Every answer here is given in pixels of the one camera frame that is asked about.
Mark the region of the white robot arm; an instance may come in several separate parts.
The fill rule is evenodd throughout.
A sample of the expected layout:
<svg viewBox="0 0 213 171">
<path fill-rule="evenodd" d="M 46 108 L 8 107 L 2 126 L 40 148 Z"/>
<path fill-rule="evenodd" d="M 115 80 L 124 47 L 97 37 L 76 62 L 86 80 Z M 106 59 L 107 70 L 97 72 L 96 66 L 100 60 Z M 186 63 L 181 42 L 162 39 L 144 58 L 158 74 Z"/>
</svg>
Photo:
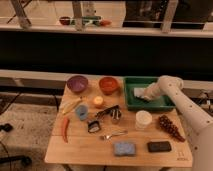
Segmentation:
<svg viewBox="0 0 213 171">
<path fill-rule="evenodd" d="M 151 101 L 167 95 L 197 134 L 192 171 L 213 171 L 213 118 L 183 92 L 183 80 L 163 75 L 143 90 L 142 97 Z"/>
</svg>

